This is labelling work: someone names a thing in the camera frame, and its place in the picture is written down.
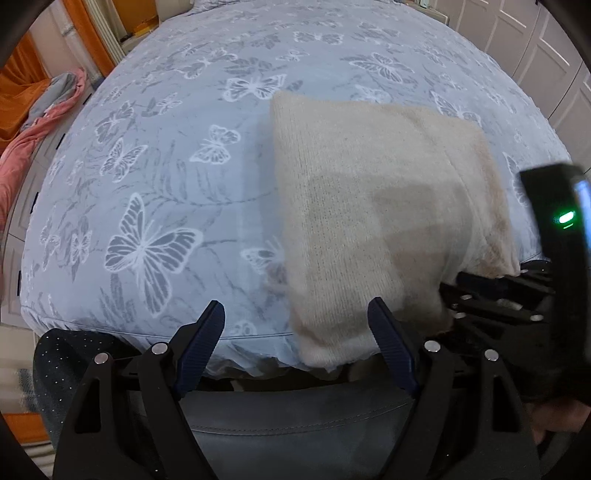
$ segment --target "wall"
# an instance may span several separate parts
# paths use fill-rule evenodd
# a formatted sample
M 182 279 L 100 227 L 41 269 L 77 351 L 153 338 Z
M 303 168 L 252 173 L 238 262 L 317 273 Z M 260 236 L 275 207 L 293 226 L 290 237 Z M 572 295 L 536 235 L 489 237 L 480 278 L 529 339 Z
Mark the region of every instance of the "wall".
M 48 9 L 39 15 L 29 31 L 49 76 L 55 77 L 80 66 Z

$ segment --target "black fabric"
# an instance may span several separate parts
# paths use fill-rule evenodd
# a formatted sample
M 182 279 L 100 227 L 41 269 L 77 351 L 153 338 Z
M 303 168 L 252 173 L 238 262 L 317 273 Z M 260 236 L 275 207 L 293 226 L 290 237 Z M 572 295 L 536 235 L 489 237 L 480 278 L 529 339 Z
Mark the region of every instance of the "black fabric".
M 37 405 L 52 445 L 57 447 L 61 425 L 88 364 L 97 353 L 113 358 L 138 355 L 137 349 L 107 333 L 49 330 L 33 357 L 33 386 Z

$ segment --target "orange curtain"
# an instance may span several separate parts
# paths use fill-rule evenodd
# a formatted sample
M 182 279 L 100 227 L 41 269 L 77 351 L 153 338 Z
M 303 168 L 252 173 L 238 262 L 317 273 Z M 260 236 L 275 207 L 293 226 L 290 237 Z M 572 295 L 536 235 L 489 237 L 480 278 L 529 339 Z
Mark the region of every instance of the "orange curtain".
M 82 0 L 62 0 L 64 7 L 80 38 L 84 42 L 84 46 L 90 56 L 95 61 L 96 66 L 99 68 L 103 77 L 107 77 L 109 73 L 115 68 L 115 64 L 109 53 L 106 51 L 105 46 L 100 40 L 99 34 L 95 30 L 95 26 L 92 24 L 92 20 L 88 16 L 86 7 Z
M 29 109 L 49 83 L 27 32 L 0 70 L 0 152 L 18 135 Z
M 38 413 L 5 413 L 4 420 L 18 443 L 46 442 L 49 436 Z

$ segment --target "dark grey fabric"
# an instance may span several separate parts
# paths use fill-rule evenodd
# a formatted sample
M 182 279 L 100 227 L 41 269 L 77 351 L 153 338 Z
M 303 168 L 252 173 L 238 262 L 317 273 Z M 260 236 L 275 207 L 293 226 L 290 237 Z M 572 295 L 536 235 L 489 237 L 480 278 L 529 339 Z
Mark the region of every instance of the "dark grey fabric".
M 132 402 L 141 413 L 139 396 Z M 389 378 L 282 392 L 194 391 L 181 401 L 220 480 L 374 478 L 411 406 Z

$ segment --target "fitted sheet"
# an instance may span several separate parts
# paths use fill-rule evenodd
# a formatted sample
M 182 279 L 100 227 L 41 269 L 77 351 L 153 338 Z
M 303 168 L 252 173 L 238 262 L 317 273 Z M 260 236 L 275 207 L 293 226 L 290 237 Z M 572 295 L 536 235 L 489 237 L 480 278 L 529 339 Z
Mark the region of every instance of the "fitted sheet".
M 520 169 L 569 155 L 487 54 L 405 5 L 254 0 L 164 22 L 64 139 L 27 233 L 22 313 L 37 332 L 113 333 L 143 349 L 211 299 L 213 376 L 305 368 L 289 327 L 269 100 L 424 105 L 484 131 L 520 260 L 539 241 Z

